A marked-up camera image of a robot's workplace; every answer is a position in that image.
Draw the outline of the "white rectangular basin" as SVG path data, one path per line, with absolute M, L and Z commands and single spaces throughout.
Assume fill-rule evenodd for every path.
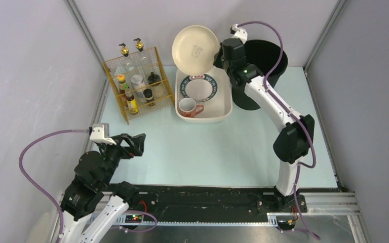
M 204 105 L 204 111 L 194 118 L 183 117 L 179 114 L 178 103 L 184 97 L 180 94 L 179 85 L 181 81 L 188 76 L 179 69 L 176 71 L 175 79 L 175 111 L 177 115 L 188 123 L 216 123 L 226 119 L 232 112 L 233 101 L 231 94 L 231 84 L 229 78 L 223 69 L 212 68 L 209 72 L 205 73 L 212 76 L 218 84 L 217 94 L 209 101 L 197 102 L 197 104 Z

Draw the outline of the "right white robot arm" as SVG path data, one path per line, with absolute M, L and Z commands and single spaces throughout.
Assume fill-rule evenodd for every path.
M 276 190 L 284 197 L 295 194 L 303 159 L 309 152 L 315 152 L 313 117 L 301 115 L 286 103 L 260 69 L 247 61 L 241 39 L 225 39 L 215 56 L 214 66 L 223 69 L 232 88 L 252 99 L 276 126 L 279 135 L 273 150 L 280 159 Z

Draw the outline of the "blue rimmed plate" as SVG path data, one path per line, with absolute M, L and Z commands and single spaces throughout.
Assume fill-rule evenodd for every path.
M 179 91 L 184 98 L 192 98 L 196 102 L 206 102 L 217 94 L 218 84 L 208 74 L 188 75 L 181 81 Z

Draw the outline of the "black trash bin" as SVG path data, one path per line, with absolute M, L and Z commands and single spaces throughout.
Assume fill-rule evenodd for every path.
M 256 65 L 263 74 L 267 74 L 276 64 L 281 48 L 272 42 L 254 39 L 245 43 L 245 51 L 248 63 Z M 281 75 L 286 71 L 287 66 L 288 57 L 286 53 L 283 53 L 278 66 L 267 79 L 272 87 L 275 87 Z M 243 110 L 251 111 L 260 108 L 254 100 L 237 88 L 232 88 L 231 94 L 234 104 Z

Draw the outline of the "small black cap jar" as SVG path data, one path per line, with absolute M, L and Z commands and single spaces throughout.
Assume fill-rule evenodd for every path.
M 152 90 L 151 89 L 145 89 L 143 91 L 143 94 L 144 94 L 144 97 L 146 99 L 146 103 L 148 104 L 148 106 L 150 106 L 150 107 L 155 106 L 154 96 L 153 96 Z

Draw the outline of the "black lid spice jar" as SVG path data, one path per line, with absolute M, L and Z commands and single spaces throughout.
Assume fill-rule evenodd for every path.
M 164 86 L 162 79 L 158 74 L 151 72 L 147 81 L 156 98 L 160 98 L 164 95 Z

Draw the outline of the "yellow label sauce bottle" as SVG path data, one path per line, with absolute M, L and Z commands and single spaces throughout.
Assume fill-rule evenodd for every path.
M 139 112 L 137 102 L 135 100 L 134 92 L 131 89 L 125 89 L 125 96 L 128 108 L 131 114 L 137 114 Z

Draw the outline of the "cream round plate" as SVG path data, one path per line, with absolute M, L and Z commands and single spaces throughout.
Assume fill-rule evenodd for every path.
M 213 68 L 214 55 L 219 51 L 216 35 L 201 25 L 182 29 L 172 44 L 176 67 L 187 75 L 207 73 Z

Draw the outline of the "clear glass oil bottle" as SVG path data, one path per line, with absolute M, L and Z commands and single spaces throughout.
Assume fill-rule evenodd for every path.
M 140 38 L 135 38 L 136 42 L 135 47 L 138 50 L 138 53 L 134 54 L 135 60 L 135 69 L 132 72 L 132 75 L 143 75 L 145 78 L 148 78 L 153 72 L 155 75 L 160 75 L 160 70 L 157 65 L 157 62 L 154 61 L 152 52 L 144 48 L 144 44 L 141 42 Z

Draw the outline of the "white lid spice jar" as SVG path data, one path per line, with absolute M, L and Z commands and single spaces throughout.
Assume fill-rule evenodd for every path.
M 130 79 L 133 90 L 136 92 L 137 97 L 139 98 L 141 103 L 146 103 L 146 99 L 144 97 L 143 91 L 146 89 L 146 84 L 144 78 L 140 74 L 135 74 Z

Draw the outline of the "red label sauce bottle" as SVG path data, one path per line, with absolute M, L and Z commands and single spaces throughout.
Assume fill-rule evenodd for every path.
M 126 77 L 124 74 L 118 74 L 117 79 L 118 79 L 119 93 L 124 94 L 125 90 L 129 88 L 127 81 L 126 81 Z

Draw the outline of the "pink ceramic mug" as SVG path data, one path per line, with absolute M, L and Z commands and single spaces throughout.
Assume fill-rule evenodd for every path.
M 179 114 L 183 117 L 194 118 L 204 111 L 204 105 L 197 104 L 192 98 L 183 98 L 178 103 Z

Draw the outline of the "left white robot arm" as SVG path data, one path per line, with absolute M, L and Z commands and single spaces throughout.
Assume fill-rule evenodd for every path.
M 98 151 L 84 153 L 75 167 L 75 178 L 66 188 L 59 242 L 99 242 L 116 219 L 140 201 L 139 189 L 127 181 L 110 181 L 123 159 L 142 156 L 146 135 L 91 135 Z

